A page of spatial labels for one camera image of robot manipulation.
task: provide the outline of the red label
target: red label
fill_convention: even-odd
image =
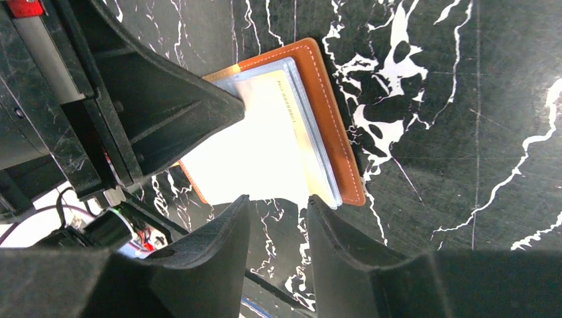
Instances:
[[[156,249],[154,248],[154,246],[152,246],[150,243],[144,243],[144,244],[142,245],[142,247],[144,247],[144,249],[146,249],[146,250],[149,251],[149,252],[152,252],[152,251],[156,250]]]
[[[39,0],[8,0],[6,3],[16,18],[37,17],[43,14],[43,6]]]

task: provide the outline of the white surface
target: white surface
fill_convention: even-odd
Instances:
[[[306,207],[309,187],[302,156],[296,138],[288,138],[294,128],[276,77],[267,75],[237,84],[246,107],[241,122],[182,158],[211,205],[249,194],[251,200],[284,198]]]
[[[70,183],[68,182],[62,184],[57,189],[53,189],[51,192],[37,199],[35,202],[33,202],[33,205],[36,209],[47,207],[49,205],[55,205],[59,191],[62,191],[69,186]],[[63,195],[63,204],[73,205],[85,209],[85,205],[82,202],[78,201],[76,194],[72,190],[67,191]],[[90,200],[89,206],[91,207],[91,210],[94,214],[98,214],[101,211],[95,200]],[[70,224],[75,216],[83,219],[86,223],[92,221],[91,217],[73,211],[71,209],[64,208],[64,214],[67,224]],[[3,234],[9,227],[10,225],[0,225],[0,235]],[[60,220],[58,218],[56,209],[53,207],[48,211],[37,213],[36,215],[33,215],[32,217],[23,221],[10,234],[10,236],[6,238],[1,247],[32,246],[40,239],[49,235],[53,230],[56,230],[58,227],[60,227]]]

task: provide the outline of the card holder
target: card holder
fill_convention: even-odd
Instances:
[[[305,38],[277,48],[205,76],[204,79],[217,81],[287,57],[291,57],[297,65],[332,166],[342,202],[356,206],[364,205],[365,193],[357,163],[347,139],[347,132],[322,60],[320,48],[314,39]],[[206,203],[204,196],[198,191],[197,185],[191,180],[188,171],[183,165],[181,166],[201,200]]]

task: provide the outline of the metal screw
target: metal screw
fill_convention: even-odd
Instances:
[[[142,164],[144,162],[144,156],[142,154],[135,155],[137,155],[137,161],[139,162],[139,164]]]
[[[156,247],[164,246],[164,238],[162,238],[162,237],[157,237],[157,238],[156,238],[156,241],[154,242],[154,245],[155,245]]]
[[[16,113],[16,116],[17,116],[19,119],[24,119],[24,118],[25,118],[25,114],[21,111],[21,108],[19,108],[19,107],[14,108],[14,113]]]
[[[125,111],[123,104],[120,101],[114,101],[113,106],[115,107],[115,111],[118,113],[122,113]]]

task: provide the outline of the cable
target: cable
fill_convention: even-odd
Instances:
[[[66,209],[73,209],[74,211],[78,211],[78,212],[83,213],[83,214],[87,214],[87,211],[85,209],[82,209],[80,207],[75,207],[73,205],[63,204],[62,207],[66,208]],[[36,211],[37,211],[37,213],[41,213],[41,212],[49,211],[49,210],[52,210],[52,209],[55,209],[55,208],[56,208],[56,205],[47,205],[46,207],[41,207],[40,209],[37,209]],[[22,224],[23,224],[23,222],[13,223],[4,233],[2,233],[2,235],[0,235],[0,246],[10,236],[10,234],[12,234],[12,232],[18,226],[20,226]]]
[[[141,246],[140,244],[138,244],[137,242],[135,242],[133,240],[131,242],[128,242],[126,245],[134,248],[135,250],[137,250],[139,252],[146,252],[146,250],[144,249],[143,246]]]
[[[75,207],[74,205],[63,204],[62,207],[65,207],[66,209],[72,209],[74,211],[77,211],[77,212],[80,212],[80,213],[83,213],[83,214],[87,214],[87,211],[85,209],[82,209],[81,207]],[[40,209],[37,209],[36,211],[37,211],[37,213],[40,213],[40,212],[52,210],[52,209],[55,209],[55,208],[56,208],[56,205],[47,205],[46,207],[42,207]]]
[[[139,232],[137,232],[137,233],[139,234],[140,242],[141,242],[141,243],[146,243],[146,240],[144,239],[144,233],[143,233],[143,231],[139,231]]]
[[[146,239],[146,241],[150,240],[151,235],[152,235],[152,231],[150,230],[150,227],[145,228],[144,238]]]
[[[87,200],[84,201],[84,205],[86,206],[86,214],[88,214],[90,217],[93,217],[95,219],[97,217],[97,215],[93,214],[93,212],[89,208],[89,204],[88,204]]]
[[[64,210],[62,209],[62,195],[65,194],[68,190],[72,190],[72,187],[67,187],[66,189],[62,190],[56,198],[56,212],[58,213],[58,218],[60,219],[59,229],[61,230],[66,227],[66,218],[64,217]]]
[[[131,226],[131,223],[129,222],[129,220],[127,220],[120,212],[119,210],[116,210],[112,207],[108,207],[107,208],[108,211],[113,212],[116,216],[118,216],[123,223],[125,224],[125,226],[129,229],[129,231],[131,232],[131,238],[135,238],[138,236],[138,234],[135,232],[135,230],[133,229],[133,227]]]

